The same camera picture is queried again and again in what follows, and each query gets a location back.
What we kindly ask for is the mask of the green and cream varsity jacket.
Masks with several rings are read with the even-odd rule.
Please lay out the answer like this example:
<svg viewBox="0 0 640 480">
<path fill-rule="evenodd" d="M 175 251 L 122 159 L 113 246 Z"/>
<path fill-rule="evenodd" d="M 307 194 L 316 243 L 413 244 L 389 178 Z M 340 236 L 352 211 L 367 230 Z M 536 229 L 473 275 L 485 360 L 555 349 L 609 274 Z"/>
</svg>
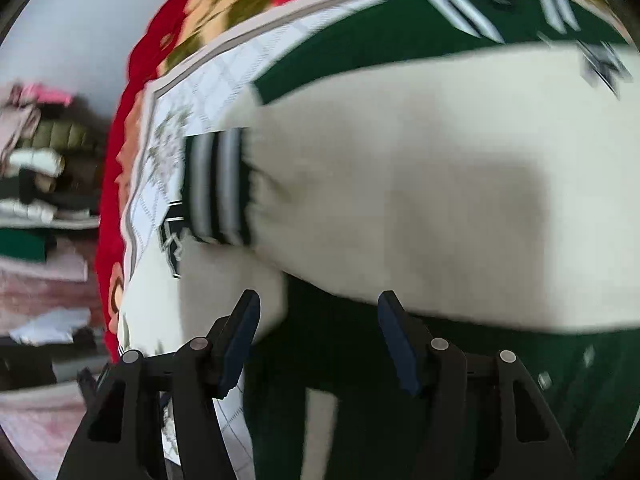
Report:
<svg viewBox="0 0 640 480">
<path fill-rule="evenodd" d="M 208 418 L 235 479 L 410 479 L 426 360 L 486 356 L 454 475 L 542 396 L 574 479 L 637 478 L 639 52 L 604 0 L 296 0 L 231 24 L 119 121 L 122 348 L 262 317 Z"/>
</svg>

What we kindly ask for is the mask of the stack of folded clothes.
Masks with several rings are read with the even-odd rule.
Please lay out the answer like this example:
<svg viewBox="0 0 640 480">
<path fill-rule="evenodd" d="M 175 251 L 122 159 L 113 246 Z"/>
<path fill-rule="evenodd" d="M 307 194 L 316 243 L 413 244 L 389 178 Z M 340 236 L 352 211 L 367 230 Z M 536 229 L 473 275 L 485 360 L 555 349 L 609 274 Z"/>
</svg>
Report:
<svg viewBox="0 0 640 480">
<path fill-rule="evenodd" d="M 75 97 L 44 84 L 1 87 L 1 255 L 44 263 L 64 231 L 94 230 L 104 135 L 78 122 Z"/>
</svg>

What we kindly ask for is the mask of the pink patterned shelf cover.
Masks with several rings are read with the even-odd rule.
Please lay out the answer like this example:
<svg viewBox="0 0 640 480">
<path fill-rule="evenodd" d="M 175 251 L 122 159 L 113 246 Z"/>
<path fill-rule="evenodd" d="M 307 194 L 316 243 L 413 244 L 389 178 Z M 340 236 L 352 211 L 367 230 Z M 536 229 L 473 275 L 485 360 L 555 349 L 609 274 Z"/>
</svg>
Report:
<svg viewBox="0 0 640 480">
<path fill-rule="evenodd" d="M 104 329 L 94 245 L 80 242 L 76 247 L 88 261 L 84 282 L 1 273 L 2 336 L 57 308 L 87 308 L 89 326 Z M 53 371 L 52 361 L 74 350 L 72 344 L 1 349 L 1 427 L 36 476 L 55 475 L 86 412 L 76 379 L 58 379 Z"/>
</svg>

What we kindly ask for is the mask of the white cloth on shelf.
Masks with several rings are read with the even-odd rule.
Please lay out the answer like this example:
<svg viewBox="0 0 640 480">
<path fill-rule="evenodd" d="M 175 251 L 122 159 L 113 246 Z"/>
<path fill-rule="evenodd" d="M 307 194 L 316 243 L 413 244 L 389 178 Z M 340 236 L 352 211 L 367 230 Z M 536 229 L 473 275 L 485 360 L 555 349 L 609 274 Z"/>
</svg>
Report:
<svg viewBox="0 0 640 480">
<path fill-rule="evenodd" d="M 9 337 L 18 344 L 35 347 L 71 344 L 74 333 L 87 328 L 90 320 L 91 311 L 88 308 L 56 308 L 10 330 Z"/>
</svg>

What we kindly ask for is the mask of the white quilted bed sheet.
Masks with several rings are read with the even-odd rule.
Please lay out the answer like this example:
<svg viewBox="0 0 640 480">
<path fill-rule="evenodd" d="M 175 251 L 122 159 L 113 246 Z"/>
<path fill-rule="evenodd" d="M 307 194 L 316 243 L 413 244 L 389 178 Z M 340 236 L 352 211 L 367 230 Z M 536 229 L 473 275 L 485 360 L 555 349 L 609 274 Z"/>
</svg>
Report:
<svg viewBox="0 0 640 480">
<path fill-rule="evenodd" d="M 353 46 L 356 18 L 385 0 L 343 0 L 300 12 L 186 78 L 146 92 L 127 205 L 129 281 L 117 337 L 146 356 L 178 350 L 224 315 L 244 289 L 262 318 L 238 386 L 215 403 L 241 479 L 398 479 L 401 395 L 378 326 L 385 285 L 388 159 L 363 93 L 321 88 L 288 110 L 291 129 L 260 107 L 254 79 L 289 50 L 337 25 Z M 258 168 L 252 247 L 196 240 L 180 186 L 188 144 L 247 128 Z"/>
</svg>

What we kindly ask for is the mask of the red floral blanket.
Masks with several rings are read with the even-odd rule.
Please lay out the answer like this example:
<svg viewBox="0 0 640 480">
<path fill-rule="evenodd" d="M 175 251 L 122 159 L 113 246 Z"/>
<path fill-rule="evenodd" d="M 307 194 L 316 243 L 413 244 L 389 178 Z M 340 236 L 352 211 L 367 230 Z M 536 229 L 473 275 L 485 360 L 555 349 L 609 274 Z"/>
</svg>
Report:
<svg viewBox="0 0 640 480">
<path fill-rule="evenodd" d="M 108 140 L 96 275 L 111 356 L 129 281 L 127 205 L 146 92 L 300 12 L 343 0 L 168 0 L 129 58 Z M 639 324 L 639 55 L 602 0 L 385 0 L 254 79 L 291 129 L 321 88 L 363 93 L 385 141 L 385 289 L 416 314 L 533 333 Z M 252 247 L 247 128 L 188 144 L 180 186 L 196 240 Z"/>
</svg>

